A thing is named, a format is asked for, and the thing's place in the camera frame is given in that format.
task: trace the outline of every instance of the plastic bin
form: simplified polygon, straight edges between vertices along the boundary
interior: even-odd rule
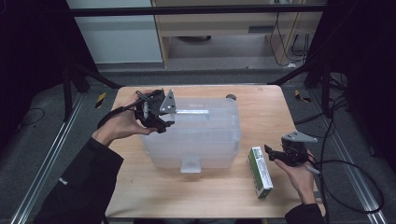
[[[202,168],[230,168],[241,138],[233,99],[176,98],[177,113],[162,119],[175,124],[165,133],[141,135],[153,164],[200,173]]]

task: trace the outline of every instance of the green box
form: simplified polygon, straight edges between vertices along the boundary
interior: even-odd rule
[[[248,164],[256,187],[258,198],[265,198],[274,187],[262,155],[261,147],[253,147],[248,154]]]

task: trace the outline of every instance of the wooden table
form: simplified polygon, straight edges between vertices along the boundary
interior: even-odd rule
[[[283,217],[301,203],[286,173],[268,158],[274,189],[266,199],[257,199],[248,168],[252,147],[263,149],[266,144],[281,150],[282,134],[295,130],[278,86],[125,87],[120,89],[114,105],[145,89],[174,90],[175,98],[223,98],[234,94],[242,133],[240,150],[231,169],[181,174],[179,169],[154,167],[138,135],[113,142],[110,148],[124,158],[124,163],[106,211],[108,217]]]

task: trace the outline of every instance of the jacket sleeve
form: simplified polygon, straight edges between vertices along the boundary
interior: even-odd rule
[[[316,203],[302,203],[291,209],[285,218],[288,224],[324,224],[324,218]]]
[[[122,162],[91,138],[43,202],[35,223],[101,223]]]

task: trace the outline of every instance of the white box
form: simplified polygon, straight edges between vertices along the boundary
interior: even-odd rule
[[[241,132],[236,101],[228,98],[176,98],[177,113],[165,133],[141,135],[153,164],[200,173],[202,168],[230,168],[239,151]]]
[[[261,147],[253,147],[247,158],[258,198],[265,198],[274,187],[268,173]]]

